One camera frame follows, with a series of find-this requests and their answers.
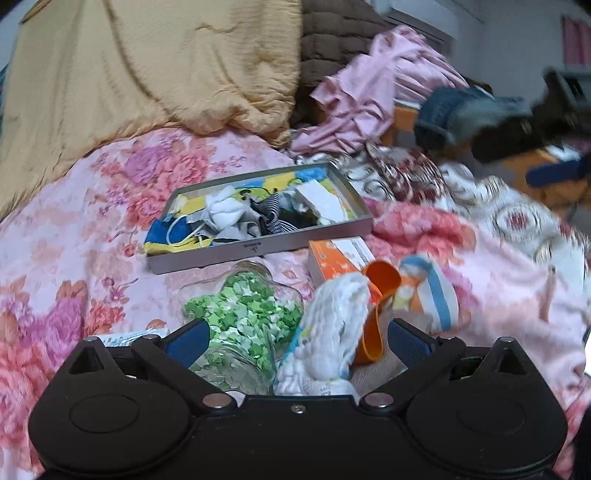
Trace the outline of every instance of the pink satin cloth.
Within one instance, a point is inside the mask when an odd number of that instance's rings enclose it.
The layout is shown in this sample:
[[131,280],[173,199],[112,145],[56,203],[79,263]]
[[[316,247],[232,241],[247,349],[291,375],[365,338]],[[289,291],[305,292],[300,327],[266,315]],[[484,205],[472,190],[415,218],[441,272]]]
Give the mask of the pink satin cloth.
[[317,127],[294,138],[294,154],[354,153],[379,138],[394,120],[395,99],[423,103],[437,87],[467,87],[425,37],[402,25],[375,36],[369,55],[359,55],[311,96],[326,112]]

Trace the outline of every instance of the yellow blanket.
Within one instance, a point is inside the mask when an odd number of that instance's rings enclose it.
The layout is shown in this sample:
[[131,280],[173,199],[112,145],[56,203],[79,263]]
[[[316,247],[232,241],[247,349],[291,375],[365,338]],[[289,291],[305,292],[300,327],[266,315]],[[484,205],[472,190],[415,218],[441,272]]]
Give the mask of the yellow blanket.
[[21,26],[0,144],[0,220],[98,145],[177,124],[288,140],[298,0],[43,0]]

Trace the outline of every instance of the cardboard tray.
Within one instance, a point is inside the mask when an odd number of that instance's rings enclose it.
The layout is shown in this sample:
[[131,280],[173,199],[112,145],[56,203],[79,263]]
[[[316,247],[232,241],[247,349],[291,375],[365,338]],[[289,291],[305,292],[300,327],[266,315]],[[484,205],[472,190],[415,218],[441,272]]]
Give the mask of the cardboard tray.
[[373,225],[373,217],[371,213],[364,204],[359,193],[357,193],[349,181],[331,163],[273,168],[271,170],[245,173],[183,187],[172,193],[164,207],[161,219],[163,220],[164,217],[166,217],[174,198],[179,194],[185,194],[189,198],[207,195],[213,192],[218,192],[229,184],[241,184],[248,180],[297,172],[299,170],[306,170],[313,167],[324,167],[327,169],[328,178],[339,191],[341,197],[349,204],[348,206],[355,218],[346,222],[335,223],[333,225],[312,226],[298,230],[297,232],[265,235],[252,240],[232,242],[224,245],[213,245],[184,252],[148,256],[148,267],[156,274],[170,273],[179,270],[187,270],[189,268],[206,267],[207,265],[241,260],[243,258],[296,250],[308,247],[308,242],[311,240],[329,240],[350,236],[364,236],[371,233]]

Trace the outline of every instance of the wall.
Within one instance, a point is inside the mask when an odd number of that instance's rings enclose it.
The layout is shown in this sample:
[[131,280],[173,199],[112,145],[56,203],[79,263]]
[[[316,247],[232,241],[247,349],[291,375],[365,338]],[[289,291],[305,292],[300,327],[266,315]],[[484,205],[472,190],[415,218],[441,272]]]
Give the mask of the wall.
[[566,0],[483,0],[478,79],[496,95],[532,102],[545,90],[548,66],[563,68],[561,15],[591,18]]
[[457,16],[459,38],[447,55],[450,64],[462,75],[480,80],[479,47],[483,31],[482,3],[496,0],[436,0]]
[[35,0],[22,0],[0,20],[0,69],[4,68],[12,56],[14,42],[17,39],[18,23],[34,3]]

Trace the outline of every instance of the orange plastic object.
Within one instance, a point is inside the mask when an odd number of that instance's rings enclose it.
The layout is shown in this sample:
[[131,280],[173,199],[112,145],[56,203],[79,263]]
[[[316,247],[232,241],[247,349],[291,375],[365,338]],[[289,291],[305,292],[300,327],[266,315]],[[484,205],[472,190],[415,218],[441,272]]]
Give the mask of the orange plastic object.
[[398,290],[402,278],[398,270],[387,262],[376,260],[363,269],[363,273],[369,278],[374,308],[369,313],[363,326],[363,336],[355,352],[355,365],[377,362],[384,353],[382,335],[379,331],[378,317],[382,303],[390,298]]

